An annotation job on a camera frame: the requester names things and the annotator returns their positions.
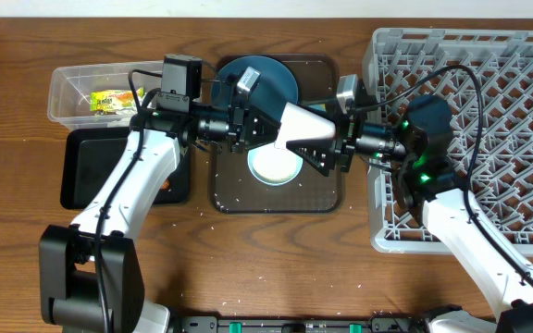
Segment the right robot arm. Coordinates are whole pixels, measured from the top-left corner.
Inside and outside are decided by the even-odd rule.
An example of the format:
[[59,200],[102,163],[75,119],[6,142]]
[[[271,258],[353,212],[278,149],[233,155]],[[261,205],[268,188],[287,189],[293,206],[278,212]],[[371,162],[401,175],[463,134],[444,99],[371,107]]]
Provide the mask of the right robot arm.
[[483,212],[468,177],[448,157],[452,112],[434,95],[416,97],[396,126],[373,123],[348,129],[314,110],[285,105],[276,145],[326,175],[355,154],[398,163],[392,185],[400,207],[444,244],[490,305],[495,319],[460,306],[432,310],[412,332],[533,332],[533,264]]

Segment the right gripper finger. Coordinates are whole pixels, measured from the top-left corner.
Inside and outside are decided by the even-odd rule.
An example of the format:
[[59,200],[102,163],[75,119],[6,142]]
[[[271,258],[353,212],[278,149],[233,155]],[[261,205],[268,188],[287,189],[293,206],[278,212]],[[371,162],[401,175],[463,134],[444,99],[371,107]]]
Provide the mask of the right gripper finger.
[[338,121],[339,116],[337,115],[336,109],[329,104],[311,104],[311,105],[302,105],[304,109],[321,116],[330,121]]
[[341,148],[335,141],[289,141],[286,148],[324,177],[335,169],[341,155]]

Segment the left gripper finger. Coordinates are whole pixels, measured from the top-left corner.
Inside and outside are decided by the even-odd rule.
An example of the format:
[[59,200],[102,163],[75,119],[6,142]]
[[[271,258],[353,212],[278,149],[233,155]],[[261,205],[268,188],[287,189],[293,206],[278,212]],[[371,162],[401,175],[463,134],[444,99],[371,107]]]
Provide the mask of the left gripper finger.
[[279,122],[276,120],[254,117],[246,125],[246,148],[252,150],[272,143],[279,134]]
[[265,118],[266,120],[273,121],[276,124],[280,124],[282,113],[285,108],[285,101],[281,100],[255,100],[249,101],[249,113],[248,118],[251,122],[255,118]]

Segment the dark blue plate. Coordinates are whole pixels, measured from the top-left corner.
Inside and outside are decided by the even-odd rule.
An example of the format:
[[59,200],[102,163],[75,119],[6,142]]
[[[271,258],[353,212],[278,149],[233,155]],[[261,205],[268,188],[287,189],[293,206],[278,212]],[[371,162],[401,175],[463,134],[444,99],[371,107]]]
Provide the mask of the dark blue plate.
[[299,88],[293,74],[271,57],[248,55],[229,61],[219,70],[218,77],[225,80],[230,74],[238,76],[248,67],[260,73],[248,100],[250,106],[280,121],[286,104],[297,105],[299,101]]

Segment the light blue rice bowl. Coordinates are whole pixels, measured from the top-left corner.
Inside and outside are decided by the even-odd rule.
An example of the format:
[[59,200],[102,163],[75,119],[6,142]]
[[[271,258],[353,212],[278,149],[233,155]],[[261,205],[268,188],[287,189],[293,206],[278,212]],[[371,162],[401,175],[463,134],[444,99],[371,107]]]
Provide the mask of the light blue rice bowl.
[[298,176],[303,166],[303,159],[270,143],[250,150],[247,154],[247,165],[257,180],[276,187]]

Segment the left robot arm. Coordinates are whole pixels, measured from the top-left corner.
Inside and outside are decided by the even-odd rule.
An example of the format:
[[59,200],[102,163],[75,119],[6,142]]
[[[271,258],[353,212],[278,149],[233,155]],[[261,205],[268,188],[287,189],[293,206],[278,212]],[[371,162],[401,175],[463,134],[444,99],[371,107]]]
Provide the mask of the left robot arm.
[[247,66],[224,78],[228,104],[199,103],[205,61],[166,55],[159,87],[135,96],[122,156],[100,191],[67,227],[39,241],[41,316],[72,332],[166,332],[170,311],[145,298],[135,241],[185,150],[224,142],[232,152],[273,142],[279,123],[251,99],[261,73]]

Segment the white napkin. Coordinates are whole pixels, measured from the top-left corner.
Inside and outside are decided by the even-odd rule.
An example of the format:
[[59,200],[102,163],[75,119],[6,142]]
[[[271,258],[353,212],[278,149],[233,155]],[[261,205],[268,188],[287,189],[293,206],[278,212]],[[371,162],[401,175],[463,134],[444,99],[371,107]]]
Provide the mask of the white napkin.
[[132,109],[119,109],[119,110],[96,110],[94,111],[94,114],[96,116],[132,116],[136,113],[136,111]]

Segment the pink cup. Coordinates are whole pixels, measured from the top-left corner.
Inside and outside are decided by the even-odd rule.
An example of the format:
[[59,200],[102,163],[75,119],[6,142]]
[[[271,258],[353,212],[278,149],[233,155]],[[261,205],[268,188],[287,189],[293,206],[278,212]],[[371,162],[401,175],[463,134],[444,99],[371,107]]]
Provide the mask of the pink cup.
[[336,126],[319,114],[298,105],[287,103],[283,110],[274,146],[284,150],[287,142],[316,139],[333,139]]

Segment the green yellow snack wrapper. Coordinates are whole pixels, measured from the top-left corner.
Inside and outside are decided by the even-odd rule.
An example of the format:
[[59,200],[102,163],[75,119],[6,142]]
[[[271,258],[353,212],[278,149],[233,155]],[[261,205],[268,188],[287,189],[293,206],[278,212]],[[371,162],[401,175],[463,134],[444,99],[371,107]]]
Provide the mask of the green yellow snack wrapper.
[[90,110],[132,109],[137,112],[135,99],[130,90],[104,90],[90,94]]

